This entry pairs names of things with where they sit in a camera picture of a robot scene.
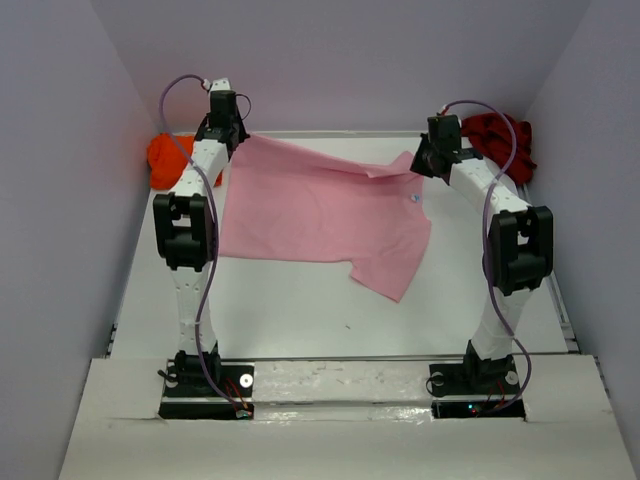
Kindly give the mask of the orange t shirt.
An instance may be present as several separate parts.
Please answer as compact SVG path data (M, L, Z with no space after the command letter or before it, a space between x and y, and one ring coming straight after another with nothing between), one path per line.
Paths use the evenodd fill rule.
M196 184L201 184L199 176L189 171L185 178L182 178L189 163L182 151L188 155L193 153L194 136L177 135L176 140L179 146L171 139L167 133L162 133L154 137L147 147L147 163L150 167L149 186L156 191L188 191L195 188Z

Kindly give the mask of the pink t shirt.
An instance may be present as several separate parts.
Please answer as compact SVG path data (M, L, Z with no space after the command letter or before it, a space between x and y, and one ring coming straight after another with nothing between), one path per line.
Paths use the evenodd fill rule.
M412 160L403 152L387 165L358 163L253 136L231 160L220 253L348 262L353 280L399 302L431 233Z

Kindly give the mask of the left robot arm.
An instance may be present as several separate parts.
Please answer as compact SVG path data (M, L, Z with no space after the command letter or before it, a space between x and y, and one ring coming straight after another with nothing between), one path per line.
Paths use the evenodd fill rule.
M219 387L222 365L209 309L220 245L213 187L248 134L231 87L214 84L207 94L209 112L198 127L192 151L169 135L186 167L176 184L152 202L157 250L171 272L179 322L173 367L163 376L177 385L206 385L232 402Z

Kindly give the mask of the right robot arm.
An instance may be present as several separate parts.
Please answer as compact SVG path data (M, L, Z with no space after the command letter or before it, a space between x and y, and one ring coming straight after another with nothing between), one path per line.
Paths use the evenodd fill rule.
M433 364L427 388L436 398L520 388L513 359L525 304L553 269L553 214L506 186L482 155L462 145L461 122L438 114L427 120L411 170L440 178L482 216L482 269L488 297L479 326L458 364Z

